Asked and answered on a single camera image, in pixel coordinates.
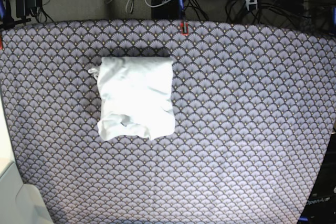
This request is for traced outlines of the white T-shirt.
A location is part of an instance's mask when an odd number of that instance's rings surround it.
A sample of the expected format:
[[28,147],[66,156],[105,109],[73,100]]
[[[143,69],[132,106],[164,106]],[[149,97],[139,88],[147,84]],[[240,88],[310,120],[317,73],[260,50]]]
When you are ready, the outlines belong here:
[[175,131],[171,101],[173,60],[169,57],[103,57],[88,71],[101,98],[98,133],[154,140]]

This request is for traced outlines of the red black table clamp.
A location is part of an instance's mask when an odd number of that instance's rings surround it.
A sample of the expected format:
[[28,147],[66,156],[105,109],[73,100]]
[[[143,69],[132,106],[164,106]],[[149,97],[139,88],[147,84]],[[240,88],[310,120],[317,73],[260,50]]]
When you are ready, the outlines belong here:
[[188,32],[188,23],[187,22],[181,22],[180,27],[181,27],[181,34],[183,36],[187,36],[189,34],[189,32]]

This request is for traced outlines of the black box under table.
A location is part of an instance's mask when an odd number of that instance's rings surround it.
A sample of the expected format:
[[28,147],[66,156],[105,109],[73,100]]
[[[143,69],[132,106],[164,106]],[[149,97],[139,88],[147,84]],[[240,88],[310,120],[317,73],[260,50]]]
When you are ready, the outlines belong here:
[[169,3],[151,9],[151,18],[152,19],[169,19],[177,20],[180,19],[180,7],[178,0],[172,0]]

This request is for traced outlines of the patterned fan-print tablecloth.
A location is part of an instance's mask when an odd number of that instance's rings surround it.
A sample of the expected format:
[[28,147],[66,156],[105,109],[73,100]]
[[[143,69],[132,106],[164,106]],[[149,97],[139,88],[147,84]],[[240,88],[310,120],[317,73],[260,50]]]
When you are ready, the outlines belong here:
[[[4,31],[1,89],[23,181],[55,223],[296,223],[335,123],[335,39],[269,26],[98,20]],[[173,59],[171,136],[103,141],[89,69]]]

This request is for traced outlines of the black computer case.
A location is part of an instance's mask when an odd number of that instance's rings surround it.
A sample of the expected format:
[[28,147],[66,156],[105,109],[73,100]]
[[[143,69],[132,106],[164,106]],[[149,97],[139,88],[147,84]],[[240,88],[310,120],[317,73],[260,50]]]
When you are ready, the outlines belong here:
[[298,223],[335,223],[335,133]]

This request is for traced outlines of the white plastic bin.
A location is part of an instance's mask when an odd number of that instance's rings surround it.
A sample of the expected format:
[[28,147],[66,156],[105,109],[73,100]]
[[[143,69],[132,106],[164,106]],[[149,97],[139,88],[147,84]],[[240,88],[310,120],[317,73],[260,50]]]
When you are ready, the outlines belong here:
[[25,184],[16,164],[1,158],[1,223],[53,223],[36,186]]

